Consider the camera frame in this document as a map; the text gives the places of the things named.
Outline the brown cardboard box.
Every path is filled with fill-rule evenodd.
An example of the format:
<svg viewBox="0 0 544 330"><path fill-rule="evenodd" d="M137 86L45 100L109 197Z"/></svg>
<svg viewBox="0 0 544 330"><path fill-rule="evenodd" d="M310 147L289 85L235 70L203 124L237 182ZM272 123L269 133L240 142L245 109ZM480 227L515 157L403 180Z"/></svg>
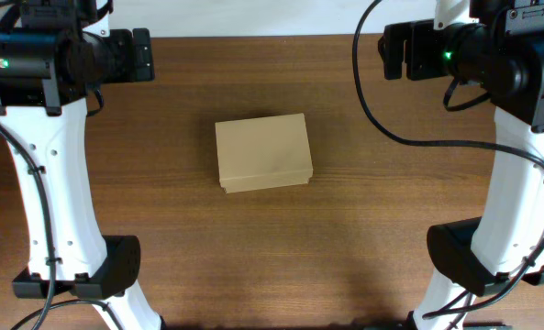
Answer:
<svg viewBox="0 0 544 330"><path fill-rule="evenodd" d="M217 122L215 130L225 193L307 184L313 176L304 114Z"/></svg>

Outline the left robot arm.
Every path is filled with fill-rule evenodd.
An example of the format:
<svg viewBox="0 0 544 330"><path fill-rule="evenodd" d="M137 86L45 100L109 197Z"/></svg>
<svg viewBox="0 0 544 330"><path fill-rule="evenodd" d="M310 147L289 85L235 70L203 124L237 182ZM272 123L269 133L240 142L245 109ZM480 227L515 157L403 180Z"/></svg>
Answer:
<svg viewBox="0 0 544 330"><path fill-rule="evenodd" d="M56 296L90 304L112 329L162 329L139 286L140 243L105 236L85 159L87 97L107 83L155 73L150 33L112 29L110 1L8 1L0 19L0 135L17 171L28 221L28 265L12 288L41 299L40 328Z"/></svg>

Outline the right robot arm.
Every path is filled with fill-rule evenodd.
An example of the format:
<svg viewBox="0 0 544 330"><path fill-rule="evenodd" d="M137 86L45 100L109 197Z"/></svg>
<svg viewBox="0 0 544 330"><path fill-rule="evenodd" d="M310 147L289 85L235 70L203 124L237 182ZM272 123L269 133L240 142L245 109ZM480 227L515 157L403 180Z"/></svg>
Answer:
<svg viewBox="0 0 544 330"><path fill-rule="evenodd" d="M518 283L544 284L544 0L440 1L430 20L393 23L384 75L449 76L494 105L494 166L483 214L427 231L434 272L410 329L461 329Z"/></svg>

